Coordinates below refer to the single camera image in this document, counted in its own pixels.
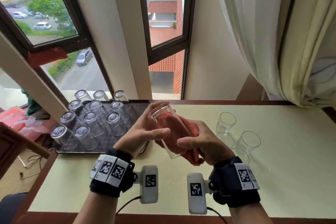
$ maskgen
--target hand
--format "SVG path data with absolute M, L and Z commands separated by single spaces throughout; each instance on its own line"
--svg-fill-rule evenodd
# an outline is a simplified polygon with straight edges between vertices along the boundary
M 170 135 L 169 128 L 159 128 L 151 130 L 149 113 L 165 102 L 151 103 L 139 117 L 130 130 L 113 146 L 116 150 L 124 151 L 135 158 L 150 140 L 160 140 Z
M 200 155 L 211 166 L 216 163 L 233 158 L 235 154 L 233 151 L 214 133 L 208 126 L 199 120 L 189 120 L 199 129 L 198 137 L 183 137 L 177 140 L 177 145 L 184 149 L 201 149 Z

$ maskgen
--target brown window frame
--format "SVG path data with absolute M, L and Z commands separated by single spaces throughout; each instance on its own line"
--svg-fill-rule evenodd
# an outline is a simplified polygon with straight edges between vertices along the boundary
M 185 97 L 187 68 L 189 61 L 191 33 L 193 31 L 195 0 L 184 0 L 184 13 L 183 13 L 183 32 L 182 35 L 170 39 L 164 43 L 151 46 L 151 36 L 149 33 L 149 21 L 147 11 L 147 0 L 141 1 L 142 19 L 145 30 L 145 41 L 147 49 L 148 65 L 152 65 L 160 60 L 163 60 L 175 53 L 182 50 L 184 52 L 183 76 L 181 86 L 181 99 Z
M 66 53 L 75 52 L 90 47 L 96 61 L 99 65 L 100 71 L 103 74 L 104 80 L 108 86 L 109 91 L 113 94 L 113 88 L 108 78 L 106 69 L 103 65 L 102 59 L 95 46 L 93 38 L 90 34 L 89 28 L 84 19 L 83 13 L 79 7 L 77 0 L 63 0 L 64 4 L 77 28 L 78 35 L 56 39 L 53 41 L 32 45 L 19 26 L 12 20 L 5 7 L 0 3 L 0 30 L 8 38 L 8 40 L 17 48 L 20 54 L 27 58 L 28 53 L 37 53 L 45 51 L 50 48 L 59 47 L 65 50 Z M 58 89 L 58 87 L 51 81 L 48 75 L 41 69 L 35 69 L 36 73 L 42 78 L 47 86 L 54 92 L 60 101 L 67 107 L 68 100 Z

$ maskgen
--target upside-down glass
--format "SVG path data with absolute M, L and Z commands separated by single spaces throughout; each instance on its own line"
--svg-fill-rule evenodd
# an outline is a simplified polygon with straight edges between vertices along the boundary
M 73 130 L 76 124 L 83 124 L 82 120 L 73 112 L 67 111 L 61 115 L 61 124 Z
M 105 123 L 93 111 L 87 112 L 83 117 L 83 121 L 95 136 L 100 136 L 106 131 Z
M 99 145 L 98 138 L 94 136 L 87 125 L 79 126 L 73 134 L 84 145 L 87 151 L 93 150 Z
M 82 101 L 78 99 L 71 101 L 68 105 L 68 108 L 70 109 L 70 111 L 75 112 L 77 115 L 79 115 L 81 111 L 88 112 Z
M 84 104 L 84 101 L 87 101 L 87 100 L 92 101 L 92 98 L 90 97 L 90 95 L 87 93 L 86 90 L 76 91 L 75 98 L 82 101 L 83 104 Z
M 64 126 L 64 125 L 58 125 L 58 126 L 54 127 L 51 130 L 51 132 L 50 132 L 50 136 L 59 145 L 61 145 L 64 150 L 72 150 L 79 143 L 79 140 L 74 137 L 74 134 L 72 133 L 72 131 L 70 129 L 68 129 L 66 126 Z M 68 140 L 70 138 L 72 138 L 72 140 L 75 140 L 76 143 L 75 143 L 75 145 L 73 147 L 66 148 L 66 144 L 68 143 Z
M 234 147 L 240 148 L 246 152 L 247 155 L 261 145 L 261 140 L 258 135 L 252 131 L 245 131 L 241 134 L 239 140 Z
M 127 113 L 127 110 L 120 100 L 113 101 L 111 103 L 111 110 L 114 112 L 118 112 L 120 115 L 121 120 L 126 123 L 129 120 L 129 114 Z
M 236 124 L 236 117 L 232 113 L 222 112 L 217 121 L 216 132 L 229 133 L 234 124 Z
M 241 149 L 241 148 L 237 148 L 237 147 L 234 147 L 231 149 L 236 156 L 238 156 L 241 161 L 245 164 L 249 164 L 250 163 L 250 157 L 249 155 L 245 152 L 245 150 Z
M 105 91 L 98 90 L 93 94 L 93 98 L 99 101 L 110 101 L 108 96 L 106 95 Z
M 107 115 L 106 121 L 111 126 L 115 136 L 122 136 L 127 130 L 126 125 L 120 119 L 120 115 L 116 112 L 110 112 Z
M 131 103 L 128 101 L 128 98 L 125 94 L 125 91 L 123 90 L 117 90 L 115 93 L 114 93 L 114 99 L 115 100 L 120 100 L 123 102 L 124 104 L 124 107 L 126 109 L 126 112 L 131 109 Z
M 153 129 L 170 128 L 170 136 L 161 139 L 162 145 L 167 150 L 171 159 L 186 153 L 186 149 L 177 146 L 179 138 L 191 136 L 188 129 L 184 126 L 179 116 L 168 104 L 161 104 L 149 113 L 149 119 Z
M 230 136 L 228 133 L 225 132 L 219 132 L 217 134 L 217 137 L 223 142 L 225 143 L 230 149 L 233 147 L 233 145 L 235 144 L 232 136 Z
M 89 108 L 91 111 L 94 111 L 98 114 L 99 118 L 105 122 L 106 121 L 106 116 L 107 116 L 107 110 L 105 109 L 105 107 L 103 106 L 102 102 L 100 102 L 99 100 L 93 100 L 90 104 L 89 104 Z

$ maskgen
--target knitted cloth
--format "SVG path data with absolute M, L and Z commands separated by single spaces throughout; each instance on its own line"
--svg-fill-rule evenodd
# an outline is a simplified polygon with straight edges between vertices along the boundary
M 201 152 L 200 149 L 186 150 L 179 147 L 176 142 L 179 138 L 199 135 L 199 130 L 187 119 L 179 116 L 185 127 L 182 126 L 180 121 L 171 113 L 165 112 L 160 116 L 156 117 L 157 125 L 159 128 L 170 128 L 170 136 L 163 139 L 166 146 L 170 151 L 175 154 L 181 154 L 182 157 L 186 158 L 192 165 L 199 166 L 204 163 L 204 159 L 199 157 Z M 158 145 L 164 148 L 161 140 L 155 141 Z

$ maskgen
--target tray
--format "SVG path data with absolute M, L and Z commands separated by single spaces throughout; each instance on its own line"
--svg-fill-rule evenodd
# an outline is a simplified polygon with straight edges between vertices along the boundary
M 106 110 L 109 110 L 111 108 L 111 102 L 113 100 L 109 101 L 102 101 L 104 107 Z M 137 119 L 140 117 L 140 115 L 145 111 L 145 109 L 147 108 L 147 106 L 150 104 L 149 100 L 130 100 L 129 101 L 131 104 L 131 109 L 129 111 L 127 111 L 127 113 L 129 114 L 129 120 L 127 122 L 125 122 L 126 126 L 127 126 L 127 131 L 132 127 L 132 125 L 137 121 Z M 90 101 L 84 101 L 83 105 L 89 109 L 88 105 L 90 104 Z M 83 110 L 79 110 L 77 113 L 77 116 L 82 119 L 85 112 Z M 60 146 L 59 144 L 56 144 L 55 146 L 55 150 L 57 153 L 94 153 L 94 154 L 102 154 L 102 153 L 106 153 L 106 151 L 108 149 L 111 149 L 115 143 L 122 137 L 122 136 L 114 136 L 112 133 L 112 130 L 110 128 L 110 125 L 105 122 L 106 124 L 106 131 L 100 135 L 97 136 L 96 138 L 99 139 L 99 145 L 94 148 L 93 150 L 86 150 L 84 148 L 84 146 L 82 144 L 78 144 L 77 146 L 75 146 L 77 144 L 77 140 L 76 138 L 69 138 L 68 142 L 66 145 L 64 145 L 65 149 L 70 149 L 73 148 L 71 150 L 64 150 L 62 146 Z M 81 124 L 75 124 L 72 128 L 72 131 L 74 131 L 74 129 L 76 127 L 78 127 Z M 141 153 L 143 153 L 146 149 L 148 144 L 145 145 L 145 147 L 141 150 Z

